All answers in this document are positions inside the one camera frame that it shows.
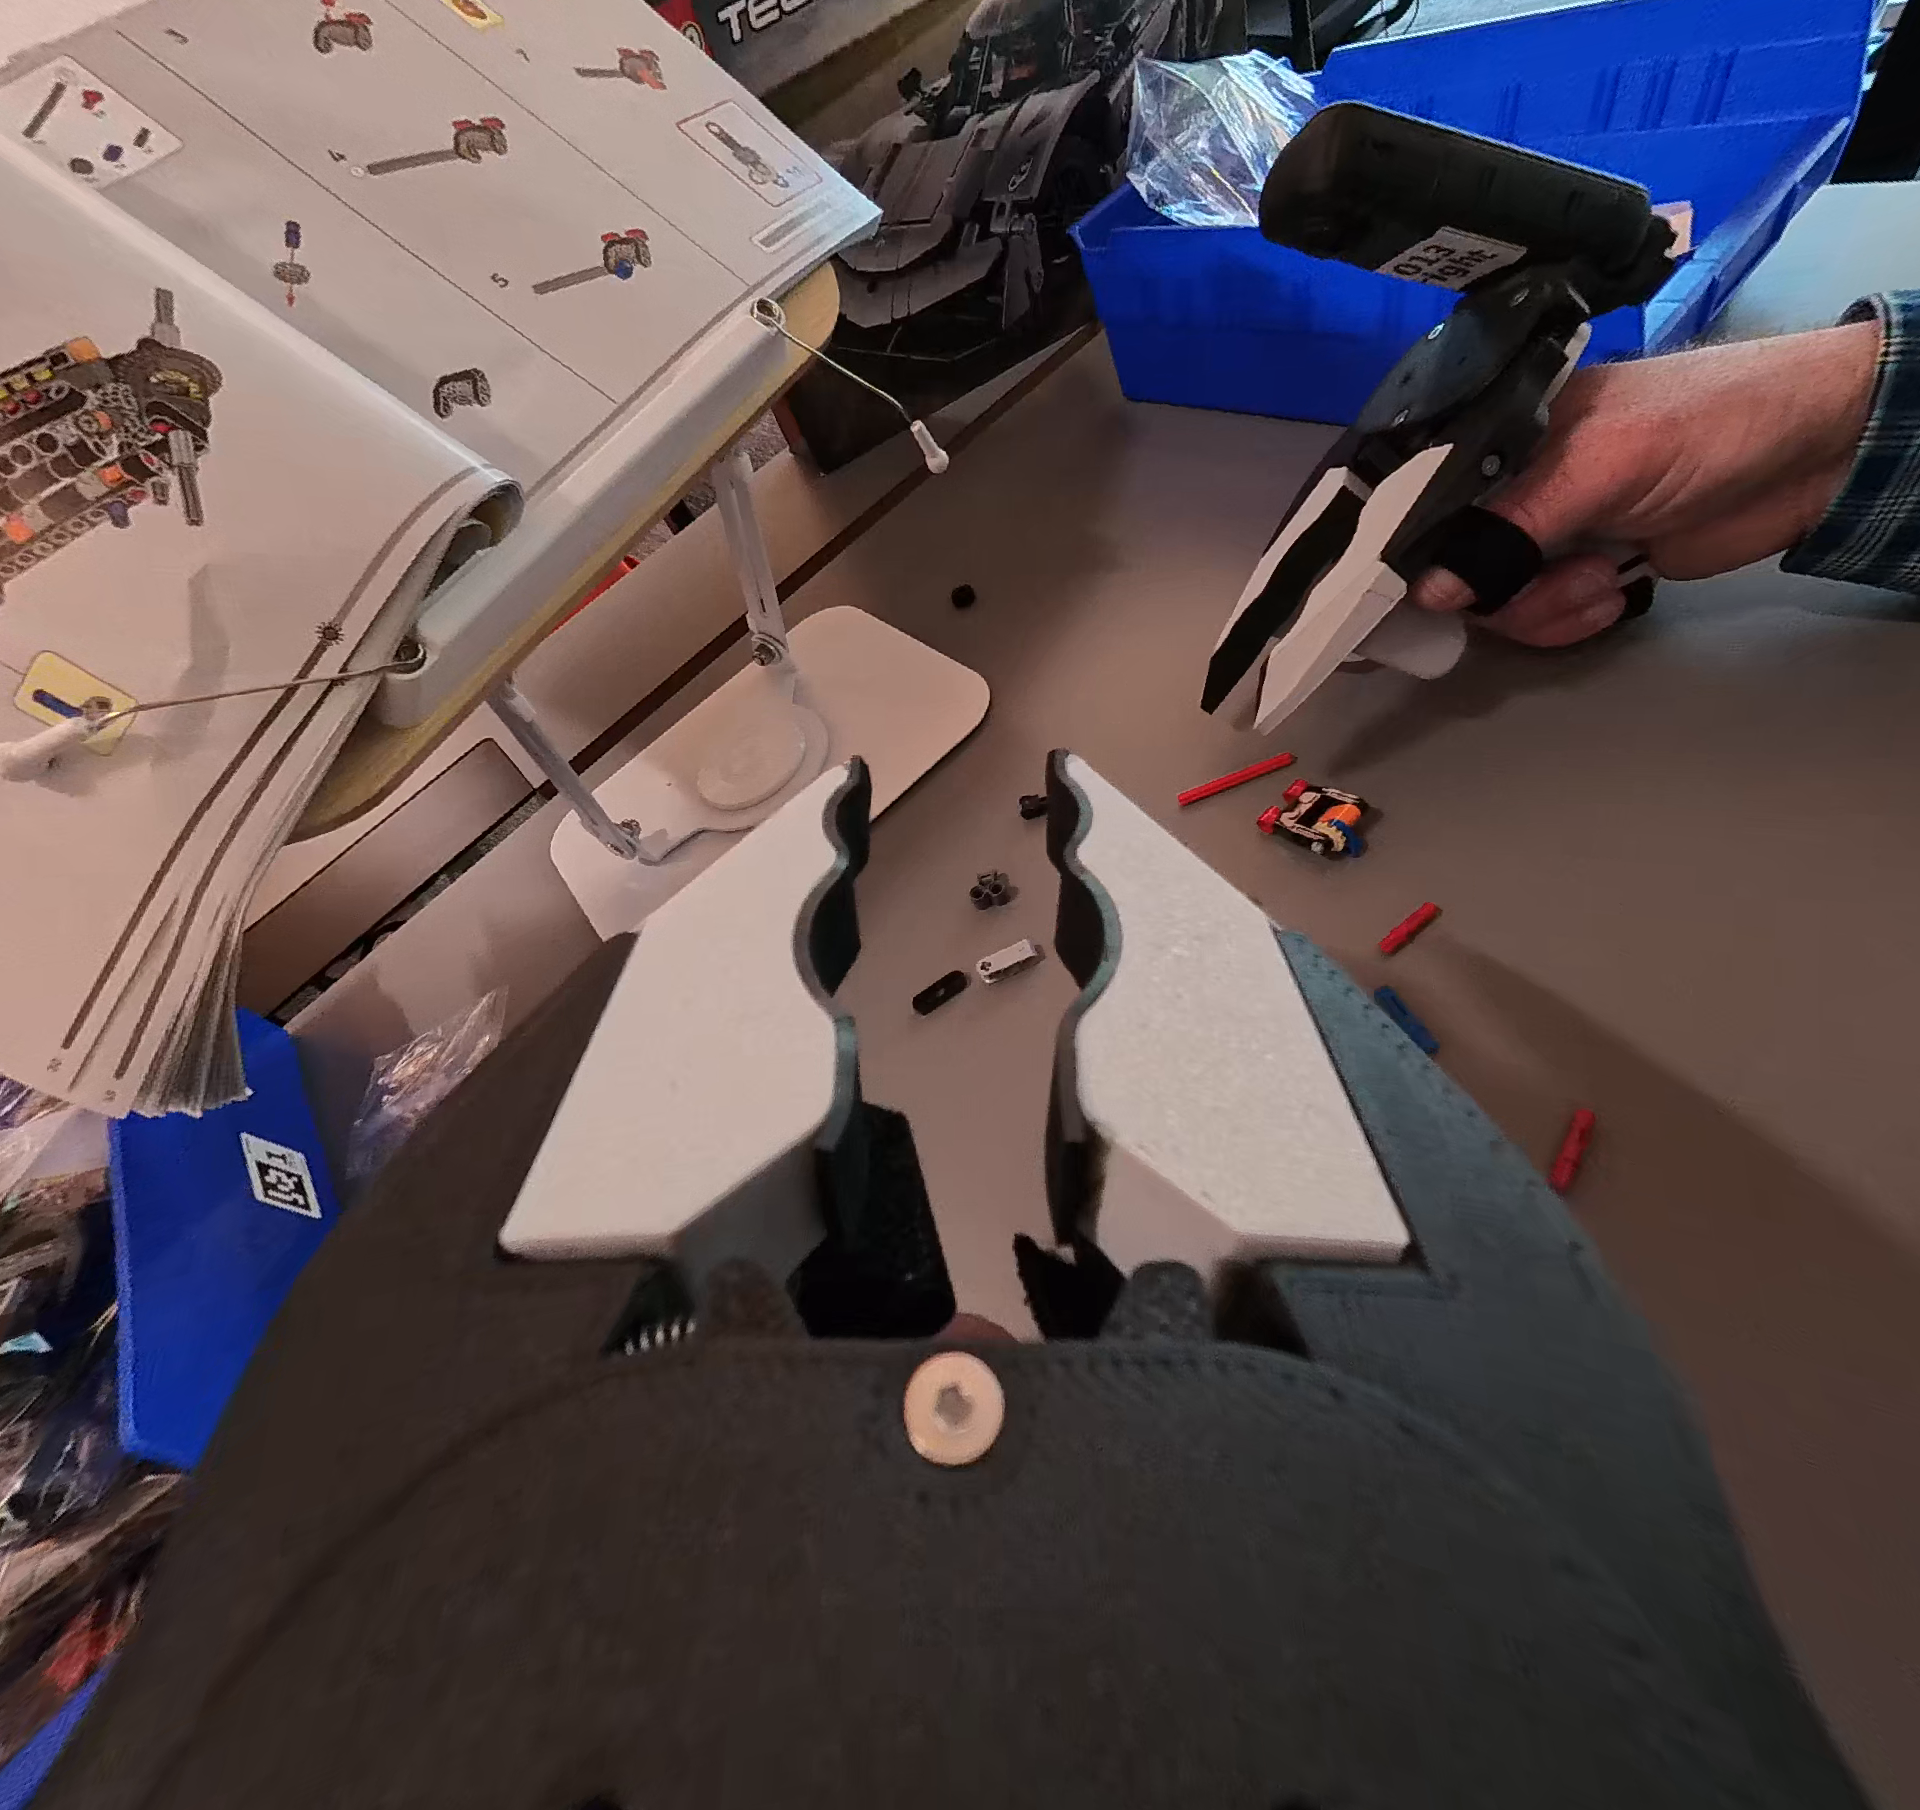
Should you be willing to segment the dark printed toy set box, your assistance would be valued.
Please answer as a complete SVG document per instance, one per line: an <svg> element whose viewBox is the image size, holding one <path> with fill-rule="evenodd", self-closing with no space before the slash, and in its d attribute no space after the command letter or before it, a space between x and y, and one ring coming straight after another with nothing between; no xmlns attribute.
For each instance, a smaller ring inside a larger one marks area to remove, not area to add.
<svg viewBox="0 0 1920 1810"><path fill-rule="evenodd" d="M1246 46L1246 0L647 0L878 210L832 263L781 431L832 473L1091 318L1073 226L1124 178L1136 64Z"/></svg>

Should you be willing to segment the long red plastic axle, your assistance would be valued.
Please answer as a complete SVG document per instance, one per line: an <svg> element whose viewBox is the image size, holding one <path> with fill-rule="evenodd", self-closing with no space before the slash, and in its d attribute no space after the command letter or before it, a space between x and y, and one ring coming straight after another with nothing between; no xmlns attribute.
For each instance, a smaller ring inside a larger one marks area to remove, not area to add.
<svg viewBox="0 0 1920 1810"><path fill-rule="evenodd" d="M1242 791L1246 787L1257 785L1282 770L1292 769L1296 762L1292 752L1277 752L1257 762L1236 767L1232 770L1209 776L1197 785L1192 785L1179 791L1173 799L1179 811L1188 811L1195 805L1208 802L1215 797L1227 794L1232 791Z"/></svg>

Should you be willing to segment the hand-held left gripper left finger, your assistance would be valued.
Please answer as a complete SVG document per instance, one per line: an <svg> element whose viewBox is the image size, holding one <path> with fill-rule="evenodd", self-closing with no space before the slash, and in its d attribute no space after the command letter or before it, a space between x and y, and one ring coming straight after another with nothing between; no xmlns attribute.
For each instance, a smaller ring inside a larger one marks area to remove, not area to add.
<svg viewBox="0 0 1920 1810"><path fill-rule="evenodd" d="M522 1265L800 1265L857 1201L857 1038L835 992L871 779L818 774L622 939L496 1234Z"/></svg>

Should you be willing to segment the white instruction booklet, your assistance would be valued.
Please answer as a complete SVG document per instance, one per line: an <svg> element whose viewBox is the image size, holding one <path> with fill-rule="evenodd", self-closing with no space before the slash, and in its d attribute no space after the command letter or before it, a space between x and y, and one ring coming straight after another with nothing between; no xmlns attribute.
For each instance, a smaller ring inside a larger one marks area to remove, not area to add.
<svg viewBox="0 0 1920 1810"><path fill-rule="evenodd" d="M4 1079L246 1097L255 888L876 205L643 0L4 0Z"/></svg>

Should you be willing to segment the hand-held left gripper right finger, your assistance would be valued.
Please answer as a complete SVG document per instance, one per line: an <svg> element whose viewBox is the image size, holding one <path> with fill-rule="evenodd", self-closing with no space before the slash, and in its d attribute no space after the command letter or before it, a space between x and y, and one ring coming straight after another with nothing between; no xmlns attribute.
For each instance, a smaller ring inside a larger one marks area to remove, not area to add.
<svg viewBox="0 0 1920 1810"><path fill-rule="evenodd" d="M1045 797L1073 986L1053 1240L1112 1268L1401 1262L1411 1230L1268 914L1084 757L1047 755Z"/></svg>

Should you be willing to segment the small clear parts bag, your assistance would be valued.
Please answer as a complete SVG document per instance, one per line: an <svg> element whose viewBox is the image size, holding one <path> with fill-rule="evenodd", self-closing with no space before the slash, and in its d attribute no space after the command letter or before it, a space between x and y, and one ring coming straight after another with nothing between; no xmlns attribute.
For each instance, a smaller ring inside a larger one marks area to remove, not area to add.
<svg viewBox="0 0 1920 1810"><path fill-rule="evenodd" d="M359 1199L395 1152L496 1051L507 1023L507 990L494 988L400 1048L380 1055L347 1127L347 1199Z"/></svg>

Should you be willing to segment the white book stand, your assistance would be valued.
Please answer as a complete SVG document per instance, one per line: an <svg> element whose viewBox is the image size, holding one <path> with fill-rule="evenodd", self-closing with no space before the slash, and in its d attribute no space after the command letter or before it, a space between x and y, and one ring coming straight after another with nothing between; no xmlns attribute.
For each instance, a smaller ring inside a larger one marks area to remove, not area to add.
<svg viewBox="0 0 1920 1810"><path fill-rule="evenodd" d="M707 465L762 557L723 412L796 352L742 302L619 400L419 273L274 315L194 256L58 221L4 256L4 973L53 1002L236 961L277 850L384 800L486 703L575 820L554 853L633 928L824 769L871 811L966 743L988 682L855 609L754 625L756 661L587 792L516 662Z"/></svg>

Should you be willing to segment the person's right forearm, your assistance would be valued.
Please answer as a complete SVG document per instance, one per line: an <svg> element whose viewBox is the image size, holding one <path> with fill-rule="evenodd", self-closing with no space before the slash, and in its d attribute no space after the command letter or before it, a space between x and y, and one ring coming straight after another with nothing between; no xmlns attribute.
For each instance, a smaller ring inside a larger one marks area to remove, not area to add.
<svg viewBox="0 0 1920 1810"><path fill-rule="evenodd" d="M1834 502L1780 569L1918 599L1918 291L1861 297L1840 325L1874 320L1877 369L1865 427Z"/></svg>

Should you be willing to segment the person's right hand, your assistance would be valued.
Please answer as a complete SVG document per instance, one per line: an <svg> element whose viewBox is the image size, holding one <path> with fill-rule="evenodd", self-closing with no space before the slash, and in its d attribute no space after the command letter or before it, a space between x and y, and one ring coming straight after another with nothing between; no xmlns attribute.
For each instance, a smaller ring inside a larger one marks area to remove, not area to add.
<svg viewBox="0 0 1920 1810"><path fill-rule="evenodd" d="M1575 646L1623 616L1623 552L1658 581L1694 583L1791 551L1858 462L1881 343L1877 316L1851 316L1575 372L1492 500L1543 566L1469 620L1517 646Z"/></svg>

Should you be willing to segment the blue plastic bin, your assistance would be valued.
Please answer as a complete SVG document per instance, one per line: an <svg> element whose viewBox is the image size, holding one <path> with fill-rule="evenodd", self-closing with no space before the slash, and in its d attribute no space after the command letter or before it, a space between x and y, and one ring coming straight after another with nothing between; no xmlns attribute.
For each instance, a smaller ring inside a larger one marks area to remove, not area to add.
<svg viewBox="0 0 1920 1810"><path fill-rule="evenodd" d="M1623 176L1692 210L1692 248L1583 361L1665 356L1708 333L1840 162L1879 0L1599 0L1346 46L1323 103L1364 103ZM1072 231L1116 378L1136 402L1346 427L1440 322L1394 284L1188 228L1120 186Z"/></svg>

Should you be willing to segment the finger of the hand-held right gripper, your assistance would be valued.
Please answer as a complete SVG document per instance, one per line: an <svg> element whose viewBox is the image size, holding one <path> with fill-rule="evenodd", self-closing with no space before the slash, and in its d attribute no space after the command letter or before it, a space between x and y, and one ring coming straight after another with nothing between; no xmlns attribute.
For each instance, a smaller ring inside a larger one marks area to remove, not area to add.
<svg viewBox="0 0 1920 1810"><path fill-rule="evenodd" d="M1448 448L1415 452L1370 493L1346 469L1316 476L1260 559L1251 585L1280 581L1287 557L1307 557L1307 589L1265 646L1251 691L1251 728L1280 728L1353 656L1433 682L1456 668L1456 616L1407 607L1407 583L1385 560Z"/></svg>
<svg viewBox="0 0 1920 1810"><path fill-rule="evenodd" d="M1372 487L1343 466L1312 482L1212 646L1204 713L1283 721L1353 661L1422 682L1451 673L1454 618L1407 604L1385 559L1449 454L1415 452Z"/></svg>

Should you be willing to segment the small toy gear subassembly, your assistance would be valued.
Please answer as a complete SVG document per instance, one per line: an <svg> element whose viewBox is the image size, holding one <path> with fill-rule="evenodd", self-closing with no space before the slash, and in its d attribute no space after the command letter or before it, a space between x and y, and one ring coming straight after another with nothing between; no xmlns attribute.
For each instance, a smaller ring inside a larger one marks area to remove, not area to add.
<svg viewBox="0 0 1920 1810"><path fill-rule="evenodd" d="M1321 861L1351 861L1365 854L1374 806L1333 787L1294 779L1256 817L1256 830L1265 838L1283 838Z"/></svg>

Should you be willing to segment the pile of clear parts bags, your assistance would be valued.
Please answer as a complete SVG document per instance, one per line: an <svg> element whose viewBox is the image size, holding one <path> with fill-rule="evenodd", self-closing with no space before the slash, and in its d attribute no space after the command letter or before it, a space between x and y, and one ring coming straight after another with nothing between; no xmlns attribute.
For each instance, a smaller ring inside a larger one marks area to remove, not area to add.
<svg viewBox="0 0 1920 1810"><path fill-rule="evenodd" d="M1 1087L1 1758L20 1769L139 1621L179 1473L119 1434L102 1118Z"/></svg>

